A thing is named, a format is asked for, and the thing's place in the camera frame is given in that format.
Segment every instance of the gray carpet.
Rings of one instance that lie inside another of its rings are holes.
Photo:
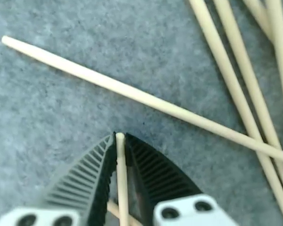
[[[283,96],[272,45],[243,3],[231,2],[283,145]],[[0,0],[0,39],[4,34],[245,133],[184,0]],[[112,131],[130,132],[161,150],[240,225],[283,225],[253,151],[0,43],[0,215],[31,203],[60,164]],[[131,204],[136,209],[134,199]],[[108,214],[107,225],[118,221]]]

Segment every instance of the chopstick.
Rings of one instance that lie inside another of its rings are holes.
[[[120,217],[118,206],[112,200],[108,201],[107,210],[117,218]],[[142,224],[131,215],[129,215],[129,223],[131,226],[142,226]]]
[[[274,43],[273,31],[269,24],[267,9],[260,0],[242,0],[255,18],[267,38]]]
[[[221,7],[226,6],[226,1],[220,1],[220,3]],[[263,142],[255,119],[251,113],[250,107],[238,82],[230,59],[223,46],[223,43],[221,41],[221,38],[218,34],[218,31],[215,27],[215,24],[206,6],[205,1],[190,0],[190,4],[205,35],[208,45],[213,53],[213,56],[218,64],[218,67],[225,80],[225,83],[231,93],[234,103],[240,113],[240,116],[248,134],[256,140]],[[276,173],[276,170],[273,166],[273,163],[268,156],[262,153],[257,153],[257,155],[263,168],[263,171],[267,177],[267,180],[269,181],[269,184],[283,213],[283,188]]]
[[[117,194],[119,204],[119,224],[129,226],[128,182],[125,158],[125,136],[116,134],[117,140]]]
[[[283,6],[281,0],[266,0],[266,6],[283,90]]]
[[[214,121],[192,113],[184,108],[178,107],[172,103],[157,98],[137,88],[119,82],[106,75],[100,74],[79,64],[66,60],[60,56],[54,55],[46,50],[13,39],[11,37],[3,36],[2,43],[40,62],[50,65],[54,68],[60,69],[73,76],[84,79],[103,88],[109,89],[122,96],[128,97],[141,104],[152,107],[156,110],[176,117],[180,120],[186,121],[192,125],[198,126],[211,133],[214,133],[233,142],[236,142],[240,145],[243,145],[251,150],[267,154],[273,158],[283,161],[282,150],[276,149],[268,144],[256,141],[255,139],[252,139],[242,133],[227,128],[226,126],[220,125]]]
[[[239,31],[238,24],[231,9],[231,5],[228,0],[213,1],[218,11],[219,17],[221,18],[223,27],[234,52],[246,87],[250,93],[251,100],[255,106],[259,121],[263,128],[267,141],[270,145],[281,149],[280,141],[278,139],[270,114],[268,112],[268,108],[260,90],[256,75],[252,68],[250,58],[248,56],[241,33]],[[259,139],[262,141],[262,137],[260,136],[260,132],[257,126],[254,125],[253,128],[250,128],[250,130],[252,132],[255,132],[256,136],[260,137]],[[275,161],[275,163],[279,171],[279,176],[283,182],[283,163],[280,161]]]

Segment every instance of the bamboo skewer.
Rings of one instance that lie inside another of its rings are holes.
[[[235,17],[231,9],[231,5],[228,0],[223,0],[223,1],[213,0],[213,1],[218,11],[219,17],[221,18],[230,45],[233,49],[235,58],[242,73],[246,87],[250,93],[251,100],[255,106],[256,112],[259,117],[259,121],[263,128],[267,141],[269,142],[270,145],[278,149],[281,149],[280,141],[278,139],[272,119],[269,115],[267,105],[260,90],[260,86],[256,79],[254,70],[252,68],[247,50],[244,46],[244,42],[240,34],[239,27],[235,21]],[[249,131],[250,131],[249,134],[253,133],[252,137],[257,137],[258,140],[263,141],[259,129],[255,124],[249,128]],[[280,161],[275,161],[275,163],[279,171],[279,176],[283,182],[283,163]]]
[[[266,0],[283,90],[283,7],[281,0]]]
[[[125,136],[116,134],[117,140],[117,194],[119,204],[119,224],[129,226],[128,182],[125,159]]]
[[[273,32],[269,24],[268,14],[265,6],[260,0],[242,0],[250,13],[255,18],[261,30],[265,33],[268,39],[274,43]]]
[[[107,210],[117,218],[120,217],[118,206],[112,200],[108,201]],[[129,224],[131,226],[142,226],[142,224],[131,215],[129,215]]]
[[[251,150],[267,154],[273,158],[283,161],[282,150],[276,149],[268,144],[256,141],[242,133],[227,128],[226,126],[220,125],[214,121],[206,119],[200,115],[192,113],[184,108],[178,107],[172,103],[157,98],[137,88],[119,82],[108,76],[95,72],[91,69],[83,67],[69,60],[66,60],[60,56],[54,55],[46,50],[43,50],[33,45],[29,45],[25,42],[18,41],[11,37],[3,36],[2,43],[40,62],[50,65],[54,68],[60,69],[73,76],[84,79],[103,88],[109,89],[122,96],[128,97],[141,104],[152,107],[156,110],[176,117],[180,120],[186,121],[192,125],[198,126],[211,133],[214,133],[233,142],[236,142],[240,145],[243,145]]]
[[[226,1],[220,1],[221,7],[226,6]],[[191,7],[196,15],[196,18],[202,28],[208,45],[212,51],[212,54],[218,64],[221,74],[225,80],[225,83],[231,93],[231,96],[235,102],[235,105],[240,113],[243,123],[246,127],[248,134],[254,139],[263,142],[259,129],[256,125],[255,119],[251,113],[250,107],[238,82],[230,59],[223,46],[221,38],[215,27],[213,19],[209,13],[205,1],[203,0],[190,0]],[[283,188],[278,178],[276,170],[273,166],[271,159],[262,154],[257,153],[258,159],[262,165],[263,171],[269,181],[269,184],[274,192],[280,209],[283,213]]]

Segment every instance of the bolt hole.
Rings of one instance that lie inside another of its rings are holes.
[[[179,217],[179,213],[174,208],[165,208],[162,210],[161,215],[165,219],[175,219]]]
[[[17,226],[33,226],[36,219],[37,217],[34,214],[28,214],[18,221]]]
[[[53,226],[71,226],[72,225],[72,219],[69,216],[62,216],[58,218]]]
[[[210,211],[212,210],[212,206],[207,202],[197,202],[195,204],[195,208],[200,212]]]

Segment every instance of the floor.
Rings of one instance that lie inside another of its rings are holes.
[[[213,2],[206,2],[245,89]],[[283,145],[273,47],[242,1],[231,4]],[[0,39],[4,34],[246,133],[183,0],[0,0]],[[113,131],[130,132],[159,149],[240,225],[283,225],[253,151],[0,42],[0,215],[32,203],[59,165]],[[136,201],[130,203],[137,214]],[[107,214],[107,225],[118,220]]]

